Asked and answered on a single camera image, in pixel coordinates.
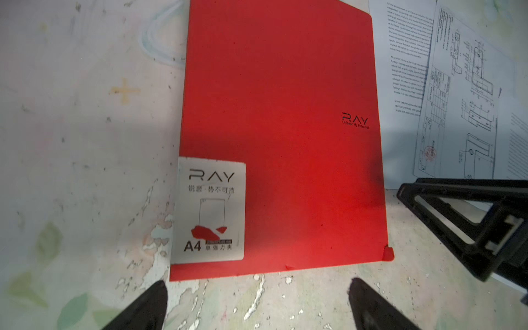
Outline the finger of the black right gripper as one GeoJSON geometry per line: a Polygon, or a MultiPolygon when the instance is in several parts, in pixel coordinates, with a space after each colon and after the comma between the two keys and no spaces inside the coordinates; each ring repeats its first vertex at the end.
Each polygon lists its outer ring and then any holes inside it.
{"type": "Polygon", "coordinates": [[[397,199],[478,280],[527,281],[527,181],[421,178],[397,199]]]}

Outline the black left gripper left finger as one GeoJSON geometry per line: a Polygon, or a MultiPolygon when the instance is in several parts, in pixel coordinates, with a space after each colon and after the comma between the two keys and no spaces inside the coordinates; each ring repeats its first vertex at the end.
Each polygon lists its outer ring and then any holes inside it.
{"type": "Polygon", "coordinates": [[[161,330],[168,305],[166,283],[159,280],[152,284],[126,309],[111,320],[104,330],[161,330]]]}

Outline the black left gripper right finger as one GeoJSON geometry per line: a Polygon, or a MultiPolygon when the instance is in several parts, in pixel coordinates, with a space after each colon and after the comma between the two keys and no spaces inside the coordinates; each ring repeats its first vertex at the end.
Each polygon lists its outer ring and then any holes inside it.
{"type": "Polygon", "coordinates": [[[356,329],[419,330],[418,326],[358,277],[352,280],[349,287],[349,303],[356,329]]]}

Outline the red folder with black inside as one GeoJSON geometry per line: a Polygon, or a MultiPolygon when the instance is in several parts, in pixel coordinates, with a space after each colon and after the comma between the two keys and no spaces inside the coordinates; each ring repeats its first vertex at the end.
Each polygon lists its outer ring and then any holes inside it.
{"type": "Polygon", "coordinates": [[[373,20],[191,1],[170,279],[394,259],[373,20]]]}

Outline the text printed paper sheet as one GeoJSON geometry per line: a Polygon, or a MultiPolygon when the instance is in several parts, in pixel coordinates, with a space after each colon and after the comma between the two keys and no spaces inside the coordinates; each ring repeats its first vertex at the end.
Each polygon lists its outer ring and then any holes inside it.
{"type": "Polygon", "coordinates": [[[514,97],[499,99],[495,180],[527,180],[527,108],[514,97]]]}

